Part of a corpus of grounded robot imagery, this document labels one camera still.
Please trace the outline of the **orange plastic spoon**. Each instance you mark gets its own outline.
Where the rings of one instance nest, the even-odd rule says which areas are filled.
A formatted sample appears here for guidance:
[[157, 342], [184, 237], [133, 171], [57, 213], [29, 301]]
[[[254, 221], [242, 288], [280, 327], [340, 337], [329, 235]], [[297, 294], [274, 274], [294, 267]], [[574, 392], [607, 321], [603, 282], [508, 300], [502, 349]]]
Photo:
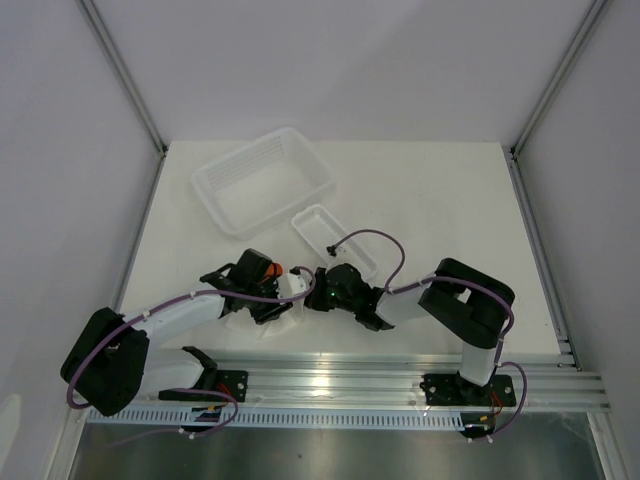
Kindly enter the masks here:
[[283, 274], [283, 267], [278, 263], [272, 263], [266, 270], [266, 277], [280, 277]]

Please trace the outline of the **white paper napkin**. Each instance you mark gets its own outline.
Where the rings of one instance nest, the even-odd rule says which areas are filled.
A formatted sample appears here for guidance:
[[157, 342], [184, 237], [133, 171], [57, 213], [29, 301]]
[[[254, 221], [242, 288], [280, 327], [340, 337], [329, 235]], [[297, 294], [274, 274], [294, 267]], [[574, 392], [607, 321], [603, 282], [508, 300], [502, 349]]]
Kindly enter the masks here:
[[275, 320], [270, 320], [263, 325], [255, 323], [248, 310], [231, 314], [224, 320], [224, 326], [251, 340], [265, 340], [275, 337], [297, 327], [304, 320], [303, 301], [293, 303], [293, 306], [280, 314]]

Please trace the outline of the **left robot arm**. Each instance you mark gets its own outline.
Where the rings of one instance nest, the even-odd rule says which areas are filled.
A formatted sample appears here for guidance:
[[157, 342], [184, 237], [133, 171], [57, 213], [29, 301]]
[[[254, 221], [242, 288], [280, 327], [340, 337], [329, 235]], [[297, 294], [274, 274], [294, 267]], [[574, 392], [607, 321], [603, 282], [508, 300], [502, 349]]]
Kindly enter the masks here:
[[277, 320], [307, 290], [300, 269], [284, 271], [247, 249], [235, 263], [200, 277], [189, 291], [146, 309], [94, 312], [63, 362], [66, 401], [113, 416], [136, 397], [222, 401], [230, 395], [216, 361], [201, 348], [166, 349], [167, 342], [211, 321], [247, 311], [259, 326]]

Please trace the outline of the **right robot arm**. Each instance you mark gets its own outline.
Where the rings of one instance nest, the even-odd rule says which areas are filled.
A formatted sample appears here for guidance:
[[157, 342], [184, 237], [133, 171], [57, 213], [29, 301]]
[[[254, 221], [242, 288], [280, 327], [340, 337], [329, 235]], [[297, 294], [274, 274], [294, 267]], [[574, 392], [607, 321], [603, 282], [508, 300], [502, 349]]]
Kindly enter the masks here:
[[493, 395], [493, 376], [504, 336], [513, 326], [515, 293], [506, 284], [453, 258], [442, 260], [435, 272], [397, 289], [374, 287], [356, 267], [342, 263], [319, 268], [315, 287], [304, 300], [312, 311], [341, 310], [373, 332], [390, 331], [403, 322], [431, 318], [463, 343], [456, 374], [440, 387], [423, 376], [429, 402], [447, 405], [486, 405]]

